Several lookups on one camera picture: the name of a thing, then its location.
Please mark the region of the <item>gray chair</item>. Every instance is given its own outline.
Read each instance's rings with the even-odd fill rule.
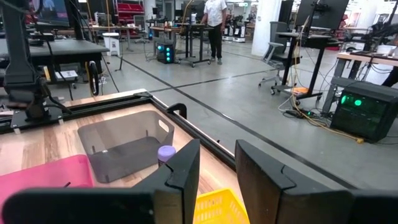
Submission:
[[[277,35],[277,32],[288,32],[288,27],[285,22],[270,22],[271,23],[271,33],[270,33],[270,42],[268,51],[264,54],[262,60],[270,65],[272,70],[269,70],[268,72],[271,71],[278,71],[277,75],[274,77],[269,77],[269,78],[263,78],[261,82],[259,82],[259,86],[261,86],[262,83],[266,82],[271,82],[274,81],[275,85],[280,85],[281,77],[279,76],[280,71],[285,70],[288,62],[288,54],[289,52],[286,51],[286,45],[287,41],[289,39],[284,38],[284,37],[279,37]],[[292,57],[292,63],[291,66],[299,64],[300,63],[300,57]]]

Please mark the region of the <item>pink plastic tray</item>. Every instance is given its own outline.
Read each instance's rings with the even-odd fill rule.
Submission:
[[[32,187],[93,187],[90,163],[86,155],[71,156],[29,169],[0,176],[0,224],[2,205],[20,190]]]

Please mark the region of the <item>concrete floor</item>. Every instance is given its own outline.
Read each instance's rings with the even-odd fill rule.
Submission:
[[[134,52],[125,52],[123,69],[120,59],[105,57],[110,62],[114,80],[121,91],[145,88],[171,105],[185,103],[188,120],[219,139],[234,151],[236,139],[245,139],[259,149],[299,172],[334,188],[396,189],[398,187],[397,145],[357,144],[354,140],[310,125],[305,120],[286,118],[277,109],[287,95],[270,94],[272,83],[258,88],[263,77],[273,76],[260,57],[251,55],[251,43],[223,44],[223,65],[197,64],[195,68],[164,65],[156,60],[146,61],[142,44],[132,44]],[[152,43],[146,53],[152,55]],[[302,63],[297,66],[298,85],[308,86],[317,50],[302,49]],[[326,51],[315,89],[328,89],[333,76],[336,52]],[[378,65],[381,69],[391,69]],[[380,84],[387,74],[374,71],[367,81]],[[53,95],[69,99],[65,86],[51,86]],[[87,84],[78,84],[73,97],[90,97]],[[111,79],[103,88],[104,94],[115,93]],[[321,108],[315,99],[301,101],[303,108]],[[389,136],[398,136],[398,122],[393,124]],[[398,138],[385,138],[383,143],[398,142]]]

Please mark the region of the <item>yellow basket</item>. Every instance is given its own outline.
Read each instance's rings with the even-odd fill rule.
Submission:
[[[221,189],[199,195],[193,215],[194,224],[249,224],[243,203],[231,189]]]

